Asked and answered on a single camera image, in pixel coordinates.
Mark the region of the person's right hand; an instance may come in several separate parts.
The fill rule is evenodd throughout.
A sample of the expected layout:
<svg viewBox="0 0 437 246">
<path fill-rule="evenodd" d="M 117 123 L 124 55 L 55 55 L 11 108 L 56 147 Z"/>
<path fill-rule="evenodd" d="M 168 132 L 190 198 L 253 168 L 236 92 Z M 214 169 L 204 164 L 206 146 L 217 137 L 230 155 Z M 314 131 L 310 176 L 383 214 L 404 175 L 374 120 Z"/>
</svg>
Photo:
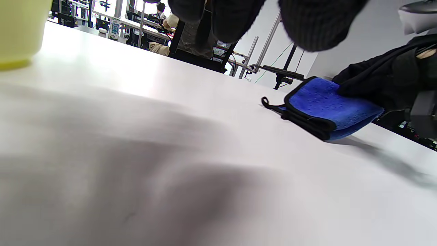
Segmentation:
<svg viewBox="0 0 437 246">
<path fill-rule="evenodd" d="M 386 111 L 404 110 L 419 92 L 436 90 L 436 55 L 417 57 L 435 49 L 436 40 L 436 34 L 414 37 L 406 45 L 350 64 L 332 80 L 342 96 L 371 101 Z"/>
</svg>

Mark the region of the person's left hand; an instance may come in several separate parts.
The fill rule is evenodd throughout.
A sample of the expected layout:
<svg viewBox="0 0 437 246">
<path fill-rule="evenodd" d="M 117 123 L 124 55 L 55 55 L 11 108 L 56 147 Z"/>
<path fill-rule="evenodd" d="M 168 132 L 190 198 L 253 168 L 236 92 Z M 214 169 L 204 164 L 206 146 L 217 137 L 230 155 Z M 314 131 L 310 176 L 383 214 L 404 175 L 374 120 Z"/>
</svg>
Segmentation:
<svg viewBox="0 0 437 246">
<path fill-rule="evenodd" d="M 209 34 L 235 43 L 251 28 L 264 0 L 211 0 L 211 17 L 203 21 L 204 0 L 169 0 L 170 9 L 185 23 L 200 22 L 198 45 Z M 289 38 L 301 49 L 320 52 L 339 45 L 349 33 L 366 0 L 279 0 L 280 17 Z"/>
</svg>

